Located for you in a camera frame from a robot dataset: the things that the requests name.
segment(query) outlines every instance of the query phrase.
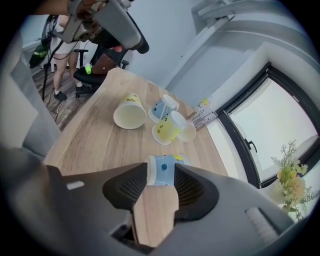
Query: potted plant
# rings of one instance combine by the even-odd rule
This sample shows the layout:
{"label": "potted plant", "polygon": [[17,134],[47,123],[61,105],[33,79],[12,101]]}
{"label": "potted plant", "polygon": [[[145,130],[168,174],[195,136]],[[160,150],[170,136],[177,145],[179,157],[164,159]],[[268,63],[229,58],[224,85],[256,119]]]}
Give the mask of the potted plant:
{"label": "potted plant", "polygon": [[279,172],[276,175],[277,180],[272,184],[273,191],[269,195],[277,204],[283,204],[283,210],[295,213],[296,218],[301,220],[303,215],[299,208],[307,214],[306,203],[316,199],[320,190],[311,191],[311,186],[306,187],[305,180],[300,175],[307,173],[308,166],[301,164],[294,157],[296,150],[296,141],[290,141],[280,150],[282,159],[271,157],[272,162],[279,167]]}

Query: wooden floor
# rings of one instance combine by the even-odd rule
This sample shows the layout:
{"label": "wooden floor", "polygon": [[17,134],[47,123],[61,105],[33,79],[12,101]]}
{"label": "wooden floor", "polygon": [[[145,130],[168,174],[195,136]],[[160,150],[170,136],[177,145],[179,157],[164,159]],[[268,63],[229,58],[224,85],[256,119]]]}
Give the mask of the wooden floor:
{"label": "wooden floor", "polygon": [[[58,116],[56,118],[56,124],[61,131],[65,129],[67,124],[79,111],[79,109],[87,102],[87,100],[92,96],[92,94],[83,94],[80,98],[76,98],[76,88],[74,81],[69,76],[69,70],[65,70],[62,79],[62,87],[60,90],[67,95],[67,99],[60,105],[60,102],[54,98],[54,74],[51,73],[51,70],[48,70],[48,77],[45,88],[44,103],[47,105],[47,108],[50,113],[56,113],[58,110]],[[41,70],[40,72],[33,75],[33,80],[36,88],[38,89],[40,95],[42,96],[42,88],[45,78],[45,71]]]}

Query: blue paper cup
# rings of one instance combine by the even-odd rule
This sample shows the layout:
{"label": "blue paper cup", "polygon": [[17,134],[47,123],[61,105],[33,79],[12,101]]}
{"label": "blue paper cup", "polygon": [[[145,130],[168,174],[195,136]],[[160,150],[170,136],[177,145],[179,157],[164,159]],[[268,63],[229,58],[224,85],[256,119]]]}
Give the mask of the blue paper cup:
{"label": "blue paper cup", "polygon": [[149,110],[148,115],[152,121],[159,123],[172,111],[177,111],[179,103],[169,95],[164,94],[157,103]]}
{"label": "blue paper cup", "polygon": [[173,186],[175,182],[175,164],[192,166],[185,154],[150,155],[145,159],[147,166],[147,185]]}

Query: wooden table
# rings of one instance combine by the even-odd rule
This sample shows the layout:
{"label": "wooden table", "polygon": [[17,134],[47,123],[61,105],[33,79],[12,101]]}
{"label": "wooden table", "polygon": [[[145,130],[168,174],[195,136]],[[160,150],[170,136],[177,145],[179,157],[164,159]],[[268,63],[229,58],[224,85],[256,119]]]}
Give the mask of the wooden table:
{"label": "wooden table", "polygon": [[[112,69],[100,88],[65,128],[44,163],[56,166],[62,175],[67,176],[144,162],[149,155],[186,154],[193,166],[227,175],[207,128],[200,130],[193,142],[182,143],[176,138],[167,146],[154,140],[152,127],[155,123],[149,117],[138,129],[119,128],[113,121],[113,113],[120,99],[128,92],[139,96],[147,112],[163,94],[173,96],[128,71]],[[190,106],[180,100],[178,102],[178,111],[183,116],[193,112]],[[139,243],[156,247],[172,230],[177,209],[178,194],[174,187],[146,186],[134,206]]]}

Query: person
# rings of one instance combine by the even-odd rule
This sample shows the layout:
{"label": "person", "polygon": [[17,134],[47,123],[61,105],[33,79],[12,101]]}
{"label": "person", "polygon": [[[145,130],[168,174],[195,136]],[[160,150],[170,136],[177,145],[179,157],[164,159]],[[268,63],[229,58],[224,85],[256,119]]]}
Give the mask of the person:
{"label": "person", "polygon": [[[59,15],[57,20],[56,31],[62,32],[67,25],[69,17],[67,15]],[[58,37],[54,37],[51,41],[51,52],[59,45],[61,39]],[[63,42],[60,48],[55,52],[55,64],[56,64],[56,72],[53,77],[53,86],[54,86],[54,98],[60,102],[63,102],[67,96],[61,92],[61,81],[64,76],[64,72],[66,70],[67,64],[69,64],[69,74],[71,79],[76,84],[76,91],[81,92],[83,90],[89,90],[88,86],[83,85],[79,80],[74,78],[74,73],[77,71],[77,62],[78,62],[78,52],[74,52],[74,50],[78,50],[80,48],[80,41],[65,43]]]}
{"label": "person", "polygon": [[[84,11],[93,2],[85,0]],[[68,16],[68,3],[69,0],[44,0],[34,14]],[[0,146],[19,148],[43,160],[61,132],[41,99],[22,49],[18,32],[1,60]],[[121,52],[122,47],[113,49]]]}

